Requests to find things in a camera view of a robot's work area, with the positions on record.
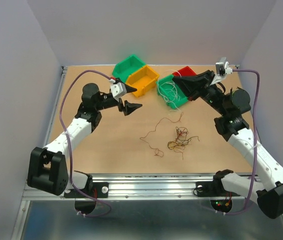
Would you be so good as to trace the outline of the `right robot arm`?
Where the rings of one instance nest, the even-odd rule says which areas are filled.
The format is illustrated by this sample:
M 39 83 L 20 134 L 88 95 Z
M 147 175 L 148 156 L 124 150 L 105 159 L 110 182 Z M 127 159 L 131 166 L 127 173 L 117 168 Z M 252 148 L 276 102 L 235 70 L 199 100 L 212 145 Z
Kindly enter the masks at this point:
M 195 194 L 198 197 L 235 194 L 256 203 L 270 219 L 281 216 L 283 167 L 259 142 L 256 128 L 250 128 L 243 118 L 251 110 L 249 93 L 240 87 L 226 93 L 224 88 L 218 88 L 224 77 L 211 70 L 195 76 L 175 76 L 172 80 L 189 101 L 201 98 L 220 114 L 214 119 L 218 134 L 252 166 L 251 177 L 229 169 L 217 171 L 212 181 L 200 183 L 194 189 Z

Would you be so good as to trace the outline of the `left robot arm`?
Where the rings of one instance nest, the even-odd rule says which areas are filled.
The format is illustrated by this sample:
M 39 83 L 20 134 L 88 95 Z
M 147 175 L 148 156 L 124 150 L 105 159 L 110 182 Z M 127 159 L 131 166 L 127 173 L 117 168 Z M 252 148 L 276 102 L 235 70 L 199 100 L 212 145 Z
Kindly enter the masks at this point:
M 117 107 L 125 116 L 142 107 L 140 103 L 130 103 L 121 99 L 136 88 L 122 82 L 110 85 L 108 93 L 100 91 L 95 83 L 88 83 L 82 89 L 81 103 L 69 126 L 51 143 L 35 147 L 30 154 L 27 185 L 56 196 L 65 190 L 72 190 L 73 171 L 67 168 L 67 160 L 72 160 L 73 150 L 99 125 L 101 111 Z

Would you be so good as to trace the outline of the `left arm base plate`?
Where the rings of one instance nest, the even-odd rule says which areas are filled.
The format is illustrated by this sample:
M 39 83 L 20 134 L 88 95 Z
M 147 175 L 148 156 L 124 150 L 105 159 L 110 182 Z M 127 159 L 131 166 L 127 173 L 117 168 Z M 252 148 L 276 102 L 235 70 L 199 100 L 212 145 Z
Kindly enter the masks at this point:
M 106 199 L 109 195 L 109 183 L 108 182 L 93 182 L 92 186 L 86 187 L 81 190 L 86 195 L 89 195 L 90 197 L 98 198 L 98 199 Z M 75 189 L 71 189 L 68 193 L 64 193 L 63 196 L 67 199 L 82 199 L 85 196 L 79 193 Z

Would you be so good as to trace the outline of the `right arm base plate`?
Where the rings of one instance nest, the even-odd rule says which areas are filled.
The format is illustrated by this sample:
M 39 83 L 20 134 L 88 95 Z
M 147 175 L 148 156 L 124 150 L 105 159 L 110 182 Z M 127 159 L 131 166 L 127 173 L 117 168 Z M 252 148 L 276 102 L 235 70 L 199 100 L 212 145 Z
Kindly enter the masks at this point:
M 230 193 L 224 189 L 221 183 L 214 181 L 198 181 L 195 184 L 193 194 L 197 197 L 229 197 Z

